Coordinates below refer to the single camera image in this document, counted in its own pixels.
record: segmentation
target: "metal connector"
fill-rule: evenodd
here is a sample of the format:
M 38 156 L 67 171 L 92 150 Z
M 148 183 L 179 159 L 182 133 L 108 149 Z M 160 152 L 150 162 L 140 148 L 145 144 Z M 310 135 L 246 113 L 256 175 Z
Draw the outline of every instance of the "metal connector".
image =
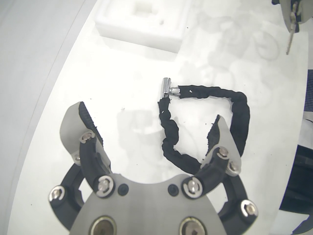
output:
M 180 89 L 179 87 L 171 88 L 171 78 L 163 78 L 161 99 L 167 98 L 169 95 L 180 96 Z

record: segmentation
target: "screw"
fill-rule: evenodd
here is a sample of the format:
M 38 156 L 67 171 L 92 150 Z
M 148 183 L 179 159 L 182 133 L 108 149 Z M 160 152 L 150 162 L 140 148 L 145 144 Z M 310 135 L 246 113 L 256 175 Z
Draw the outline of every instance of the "screw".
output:
M 109 184 L 110 182 L 107 179 L 101 180 L 98 184 L 98 190 L 105 193 L 109 189 Z
M 193 217 L 188 217 L 182 221 L 180 229 L 180 235 L 205 235 L 205 228 L 202 223 Z
M 83 136 L 82 136 L 82 140 L 84 140 L 84 141 L 87 141 L 87 140 L 89 140 L 90 138 L 91 138 L 91 136 L 92 136 L 92 134 L 90 133 L 90 132 L 88 132 L 88 133 L 85 133 Z
M 178 195 L 179 189 L 178 189 L 178 187 L 175 184 L 171 184 L 171 185 L 168 186 L 168 193 L 171 196 L 175 197 L 175 196 Z
M 122 197 L 127 195 L 128 191 L 129 191 L 129 187 L 127 184 L 121 184 L 117 189 L 118 194 Z
M 237 171 L 237 169 L 238 169 L 237 166 L 236 166 L 236 165 L 234 164 L 234 162 L 232 162 L 232 161 L 229 163 L 229 167 L 230 167 L 230 169 L 231 169 L 232 171 Z
M 226 148 L 221 147 L 219 148 L 219 154 L 221 154 L 223 157 L 227 157 L 228 156 L 228 150 L 226 150 Z
M 199 191 L 199 185 L 196 182 L 194 182 L 193 180 L 189 180 L 188 190 L 190 193 L 194 194 L 196 191 Z
M 52 198 L 53 199 L 58 199 L 61 195 L 61 190 L 59 189 L 55 189 L 52 191 Z
M 248 204 L 246 205 L 246 211 L 249 215 L 254 215 L 255 214 L 255 207 L 253 204 Z
M 76 154 L 76 155 L 75 155 L 75 160 L 76 160 L 76 161 L 80 161 L 80 156 L 79 156 L 79 154 Z

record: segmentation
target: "metal plate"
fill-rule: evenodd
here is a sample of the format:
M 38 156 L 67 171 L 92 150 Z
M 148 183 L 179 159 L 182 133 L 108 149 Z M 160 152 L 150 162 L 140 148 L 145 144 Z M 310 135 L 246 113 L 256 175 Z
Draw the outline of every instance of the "metal plate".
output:
M 157 184 L 139 184 L 112 174 L 116 188 L 125 183 L 127 195 L 121 197 L 117 189 L 106 199 L 90 195 L 78 214 L 70 235 L 87 235 L 90 226 L 100 216 L 109 216 L 115 223 L 117 235 L 178 235 L 181 222 L 195 217 L 205 226 L 207 234 L 226 235 L 223 225 L 207 197 L 187 199 L 181 191 L 181 183 L 187 175 Z M 176 197 L 170 196 L 168 186 L 179 187 Z

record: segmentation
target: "black cloth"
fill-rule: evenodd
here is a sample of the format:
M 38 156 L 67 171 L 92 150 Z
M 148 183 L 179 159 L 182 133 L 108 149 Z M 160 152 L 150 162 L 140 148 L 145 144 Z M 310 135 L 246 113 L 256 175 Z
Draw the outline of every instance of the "black cloth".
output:
M 209 96 L 219 98 L 229 98 L 232 105 L 233 118 L 230 125 L 230 133 L 236 143 L 240 156 L 242 156 L 248 136 L 250 109 L 247 105 L 247 97 L 242 92 L 234 92 L 220 87 L 205 86 L 179 86 L 180 98 L 208 98 Z M 200 163 L 197 159 L 187 155 L 180 154 L 174 149 L 174 145 L 179 140 L 179 128 L 174 120 L 171 119 L 171 113 L 168 110 L 170 99 L 162 98 L 159 104 L 161 125 L 164 128 L 166 138 L 163 140 L 163 155 L 181 170 L 196 174 L 200 169 Z

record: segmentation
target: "white foam insert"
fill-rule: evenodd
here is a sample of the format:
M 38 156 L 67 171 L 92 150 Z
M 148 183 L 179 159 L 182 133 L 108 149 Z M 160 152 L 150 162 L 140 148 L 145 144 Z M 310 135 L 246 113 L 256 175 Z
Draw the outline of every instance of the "white foam insert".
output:
M 177 53 L 192 0 L 103 0 L 95 24 L 101 36 Z

